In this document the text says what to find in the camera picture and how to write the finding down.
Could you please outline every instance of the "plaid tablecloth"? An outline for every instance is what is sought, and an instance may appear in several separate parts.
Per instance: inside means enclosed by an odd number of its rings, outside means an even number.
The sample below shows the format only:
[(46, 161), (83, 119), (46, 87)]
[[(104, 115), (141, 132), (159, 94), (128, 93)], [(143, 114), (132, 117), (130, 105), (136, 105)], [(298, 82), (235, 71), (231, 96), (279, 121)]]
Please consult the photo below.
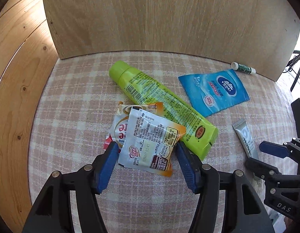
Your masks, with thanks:
[[(111, 52), (58, 60), (40, 99), (31, 133), (28, 169), (32, 202), (52, 171), (77, 171), (103, 153), (102, 145), (117, 103), (129, 102), (108, 75), (117, 60), (154, 77), (187, 102), (179, 76), (230, 68), (215, 60), (159, 52)], [(220, 133), (204, 163), (220, 171), (244, 170), (264, 199), (264, 183), (255, 182), (245, 169), (246, 154), (232, 123), (240, 118), (247, 120), (256, 148), (263, 140), (290, 141), (296, 136), (290, 84), (261, 75), (237, 75), (250, 101), (208, 117)], [(297, 165), (289, 158), (282, 160), (260, 151), (258, 154), (282, 173), (296, 174)], [(199, 196), (187, 188), (174, 155), (172, 164), (171, 178), (115, 166), (108, 188), (97, 196), (108, 232), (188, 232)], [(72, 192), (71, 196), (75, 231), (81, 232), (75, 194)], [(222, 191), (215, 232), (221, 232), (223, 212)]]

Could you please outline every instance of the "coffee-mate packet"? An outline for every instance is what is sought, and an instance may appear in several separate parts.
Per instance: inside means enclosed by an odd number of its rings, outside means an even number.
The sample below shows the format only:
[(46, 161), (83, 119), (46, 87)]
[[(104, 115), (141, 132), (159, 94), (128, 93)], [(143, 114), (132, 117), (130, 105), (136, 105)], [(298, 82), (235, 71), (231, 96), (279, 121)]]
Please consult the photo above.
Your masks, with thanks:
[(126, 136), (127, 122), (129, 119), (129, 113), (132, 107), (137, 107), (148, 112), (151, 112), (160, 117), (163, 116), (163, 103), (153, 103), (149, 105), (124, 105), (123, 102), (118, 103), (118, 109), (115, 113), (112, 126), (106, 136), (106, 140), (104, 143), (104, 150), (107, 149), (108, 145), (112, 141), (116, 141), (118, 143), (118, 147), (121, 150)]
[(118, 163), (170, 177), (173, 147), (185, 133), (184, 126), (133, 107)]

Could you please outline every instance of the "blue packet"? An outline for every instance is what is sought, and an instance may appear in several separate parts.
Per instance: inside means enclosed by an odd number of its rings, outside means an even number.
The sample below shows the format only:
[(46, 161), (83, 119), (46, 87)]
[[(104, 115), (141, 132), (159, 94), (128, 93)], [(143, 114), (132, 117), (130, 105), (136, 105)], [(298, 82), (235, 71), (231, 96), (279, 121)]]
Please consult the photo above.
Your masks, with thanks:
[(233, 69), (214, 74), (189, 74), (178, 79), (193, 108), (204, 117), (249, 100)]

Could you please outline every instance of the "vinda logo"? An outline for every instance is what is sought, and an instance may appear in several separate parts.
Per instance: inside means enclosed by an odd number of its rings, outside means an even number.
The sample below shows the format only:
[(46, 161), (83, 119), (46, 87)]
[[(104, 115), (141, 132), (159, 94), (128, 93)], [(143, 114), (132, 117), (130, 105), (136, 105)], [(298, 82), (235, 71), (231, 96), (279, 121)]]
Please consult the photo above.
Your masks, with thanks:
[(224, 88), (224, 90), (231, 96), (236, 95), (236, 88), (227, 78), (222, 76), (217, 77), (217, 82)]

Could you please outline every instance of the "silver bolt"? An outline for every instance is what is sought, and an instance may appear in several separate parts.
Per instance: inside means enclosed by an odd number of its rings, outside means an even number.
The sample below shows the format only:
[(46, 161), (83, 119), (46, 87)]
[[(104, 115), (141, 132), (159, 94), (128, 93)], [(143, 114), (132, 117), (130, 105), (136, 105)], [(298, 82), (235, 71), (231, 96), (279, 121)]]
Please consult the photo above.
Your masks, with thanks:
[(93, 169), (92, 165), (85, 165), (84, 166), (84, 170), (86, 170), (86, 171), (89, 171), (89, 170), (92, 170), (92, 169)]
[(208, 165), (208, 164), (203, 164), (203, 165), (202, 165), (202, 168), (203, 168), (204, 170), (209, 170), (209, 169), (210, 169), (210, 165)]
[(239, 176), (239, 177), (241, 177), (242, 175), (244, 175), (243, 171), (241, 171), (241, 170), (236, 170), (236, 171), (235, 171), (235, 174), (236, 174), (237, 176)]
[(52, 172), (52, 177), (56, 178), (59, 176), (59, 171)]

